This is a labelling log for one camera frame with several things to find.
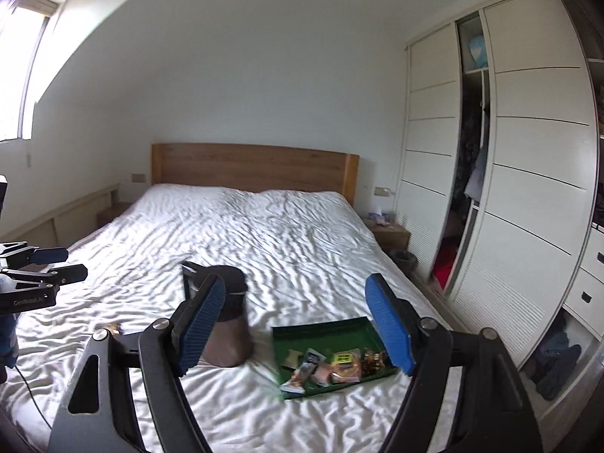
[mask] sliding wardrobe door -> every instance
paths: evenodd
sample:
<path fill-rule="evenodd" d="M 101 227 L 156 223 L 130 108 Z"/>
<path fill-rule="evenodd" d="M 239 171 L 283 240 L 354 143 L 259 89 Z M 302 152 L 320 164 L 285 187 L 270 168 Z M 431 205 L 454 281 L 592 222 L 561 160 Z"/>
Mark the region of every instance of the sliding wardrobe door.
<path fill-rule="evenodd" d="M 472 331 L 494 327 L 519 365 L 578 264 L 598 132 L 587 66 L 562 2 L 506 0 L 484 14 L 496 96 L 493 169 L 452 309 Z"/>
<path fill-rule="evenodd" d="M 418 274 L 430 276 L 445 225 L 457 161 L 460 59 L 457 31 L 447 25 L 409 48 L 407 129 L 398 222 L 411 236 Z"/>

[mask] wooden headboard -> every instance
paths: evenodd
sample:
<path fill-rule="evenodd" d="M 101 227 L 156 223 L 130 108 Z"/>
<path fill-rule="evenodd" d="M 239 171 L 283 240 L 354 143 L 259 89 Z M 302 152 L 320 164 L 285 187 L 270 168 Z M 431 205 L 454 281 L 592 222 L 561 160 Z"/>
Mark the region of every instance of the wooden headboard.
<path fill-rule="evenodd" d="M 151 146 L 154 184 L 219 186 L 253 193 L 335 191 L 351 205 L 358 167 L 358 155 L 320 149 L 219 143 Z"/>

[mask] blue gripper pad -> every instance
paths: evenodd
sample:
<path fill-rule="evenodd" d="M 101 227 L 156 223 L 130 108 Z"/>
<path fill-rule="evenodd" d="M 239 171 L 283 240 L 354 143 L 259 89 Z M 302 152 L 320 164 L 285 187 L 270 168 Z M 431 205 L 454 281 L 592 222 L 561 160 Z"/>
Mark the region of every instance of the blue gripper pad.
<path fill-rule="evenodd" d="M 199 306 L 185 332 L 180 337 L 177 366 L 181 376 L 185 375 L 189 368 L 197 366 L 201 353 L 203 353 L 203 349 L 212 333 L 212 328 L 224 305 L 225 293 L 225 281 L 221 277 L 217 277 L 205 294 L 203 303 Z"/>
<path fill-rule="evenodd" d="M 394 308 L 397 298 L 381 274 L 371 274 L 365 280 L 365 301 L 392 364 L 412 376 L 417 363 L 411 349 L 411 335 Z"/>
<path fill-rule="evenodd" d="M 69 257 L 69 251 L 65 247 L 55 247 L 53 249 L 37 249 L 29 258 L 32 264 L 54 264 L 55 262 L 65 262 Z"/>

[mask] screw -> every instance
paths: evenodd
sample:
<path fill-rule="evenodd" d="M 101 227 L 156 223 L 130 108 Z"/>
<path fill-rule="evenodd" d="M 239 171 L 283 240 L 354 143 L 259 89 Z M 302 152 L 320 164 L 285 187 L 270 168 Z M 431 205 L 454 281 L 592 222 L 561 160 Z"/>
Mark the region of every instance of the screw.
<path fill-rule="evenodd" d="M 434 330 L 439 326 L 439 323 L 429 316 L 425 316 L 421 320 L 419 320 L 419 325 L 424 330 Z"/>
<path fill-rule="evenodd" d="M 485 327 L 482 330 L 482 335 L 484 336 L 485 339 L 488 339 L 490 341 L 494 341 L 497 337 L 499 337 L 499 334 L 497 334 L 497 331 L 494 328 L 490 328 L 490 327 Z"/>
<path fill-rule="evenodd" d="M 107 331 L 106 328 L 99 328 L 98 330 L 94 331 L 94 334 L 92 335 L 92 338 L 95 341 L 101 341 L 105 337 L 107 337 L 108 335 L 109 335 L 109 332 Z"/>
<path fill-rule="evenodd" d="M 152 325 L 155 330 L 164 330 L 170 325 L 170 321 L 167 318 L 158 318 Z"/>

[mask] green tray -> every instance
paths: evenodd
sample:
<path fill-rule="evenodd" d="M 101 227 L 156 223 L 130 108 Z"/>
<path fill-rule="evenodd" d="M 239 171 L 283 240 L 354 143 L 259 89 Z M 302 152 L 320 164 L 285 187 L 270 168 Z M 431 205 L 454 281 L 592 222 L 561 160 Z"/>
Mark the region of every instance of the green tray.
<path fill-rule="evenodd" d="M 348 351 L 356 347 L 361 349 L 368 347 L 377 353 L 385 350 L 382 339 L 380 339 L 366 316 L 350 320 L 340 320 L 338 322 L 326 322 L 324 324 L 273 327 L 273 346 L 275 349 L 275 359 L 279 367 L 279 384 L 285 383 L 292 376 L 290 371 L 284 370 L 281 367 L 281 364 L 289 354 L 289 349 L 295 349 L 304 353 L 310 347 L 319 351 L 329 361 L 331 361 L 333 354 Z M 390 376 L 398 370 L 396 367 L 388 367 L 373 375 L 361 378 L 361 383 Z M 355 384 L 341 383 L 329 385 L 328 387 L 319 387 L 311 380 L 308 380 L 304 384 L 304 389 L 306 390 L 304 395 L 283 391 L 281 394 L 284 399 L 299 399 L 310 395 L 319 395 L 319 393 L 340 390 L 341 388 Z"/>

